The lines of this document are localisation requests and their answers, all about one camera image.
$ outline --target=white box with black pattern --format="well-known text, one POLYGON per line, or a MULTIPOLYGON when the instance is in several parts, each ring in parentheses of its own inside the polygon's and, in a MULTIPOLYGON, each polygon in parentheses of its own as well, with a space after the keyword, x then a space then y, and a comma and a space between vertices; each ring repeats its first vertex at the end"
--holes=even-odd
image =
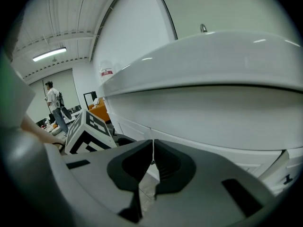
POLYGON ((87 153, 114 147, 116 144, 105 122, 91 112, 82 110, 69 129, 65 153, 87 153))

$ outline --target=man in white shirt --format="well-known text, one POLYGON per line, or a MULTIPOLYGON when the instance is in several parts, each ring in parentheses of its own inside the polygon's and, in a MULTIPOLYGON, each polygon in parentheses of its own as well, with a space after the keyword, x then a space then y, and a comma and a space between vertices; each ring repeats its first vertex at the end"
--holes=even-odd
POLYGON ((60 128, 65 132, 64 136, 67 136, 68 133, 68 127, 63 119, 61 109, 57 108, 55 105, 55 98, 56 95, 59 93, 58 90, 53 88, 53 82, 48 81, 46 82, 46 88, 48 90, 47 93, 47 105, 49 106, 49 109, 51 110, 53 116, 55 117, 56 123, 60 126, 60 128))

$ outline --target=orange couch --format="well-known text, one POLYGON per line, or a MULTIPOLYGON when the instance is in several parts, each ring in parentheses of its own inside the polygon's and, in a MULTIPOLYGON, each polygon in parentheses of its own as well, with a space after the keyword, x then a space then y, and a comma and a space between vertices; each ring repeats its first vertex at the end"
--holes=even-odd
POLYGON ((93 104, 89 105, 89 111, 94 114, 95 116, 99 117, 100 119, 103 119, 105 122, 109 121, 110 118, 107 114, 107 110, 105 108, 105 104, 103 102, 102 98, 99 98, 99 104, 97 107, 93 108, 93 104))

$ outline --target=person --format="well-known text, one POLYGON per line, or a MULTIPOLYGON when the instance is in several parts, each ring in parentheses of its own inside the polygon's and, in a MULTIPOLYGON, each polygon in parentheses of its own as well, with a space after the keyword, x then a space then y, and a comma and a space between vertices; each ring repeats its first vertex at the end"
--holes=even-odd
POLYGON ((53 82, 52 81, 48 81, 46 82, 46 88, 47 88, 47 105, 49 106, 49 109, 51 110, 53 116, 55 117, 56 123, 61 127, 61 129, 64 131, 65 133, 65 137, 67 136, 68 133, 68 127, 63 119, 62 113, 61 113, 61 109, 57 108, 57 106, 55 105, 55 99, 56 99, 56 95, 59 93, 58 90, 56 90, 55 88, 53 88, 53 82))
POLYGON ((66 138, 60 140, 49 132, 41 129, 27 114, 24 116, 20 127, 22 130, 36 135, 43 143, 54 144, 58 149, 62 149, 62 147, 65 146, 66 138))

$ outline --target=backpack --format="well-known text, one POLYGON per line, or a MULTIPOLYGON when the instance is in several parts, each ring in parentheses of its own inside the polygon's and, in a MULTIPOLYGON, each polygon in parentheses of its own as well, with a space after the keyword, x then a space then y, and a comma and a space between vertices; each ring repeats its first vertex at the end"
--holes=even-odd
POLYGON ((57 108, 61 109, 61 112, 65 116, 65 118, 71 119, 70 112, 66 109, 66 107, 64 107, 64 101, 63 101, 63 96, 62 96, 61 92, 55 94, 54 104, 57 108))

